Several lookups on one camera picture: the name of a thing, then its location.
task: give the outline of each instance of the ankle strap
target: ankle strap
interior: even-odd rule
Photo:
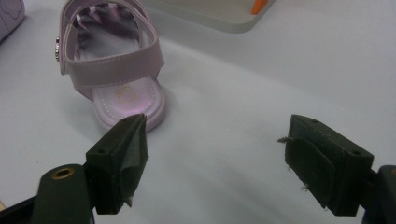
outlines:
[[[139,33],[144,31],[150,44],[132,53],[87,61],[75,60],[78,30],[73,24],[74,20],[82,9],[103,3],[115,3],[128,8]],[[61,73],[70,75],[75,89],[92,100],[93,88],[120,85],[145,76],[156,78],[163,67],[163,56],[149,14],[136,0],[71,0],[61,14],[59,63]]]

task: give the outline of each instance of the white surface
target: white surface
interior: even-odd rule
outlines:
[[[35,195],[48,170],[85,161],[104,134],[54,59],[64,1],[25,0],[0,45],[0,198]],[[396,6],[388,0],[277,0],[257,25],[225,34],[151,10],[166,62],[167,117],[132,209],[96,223],[345,223],[288,171],[290,115],[318,119],[395,164]]]

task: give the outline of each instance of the children's sandal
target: children's sandal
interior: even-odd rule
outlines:
[[[157,81],[163,56],[138,1],[70,0],[55,56],[106,129],[134,114],[147,116],[147,130],[163,119],[165,97]]]

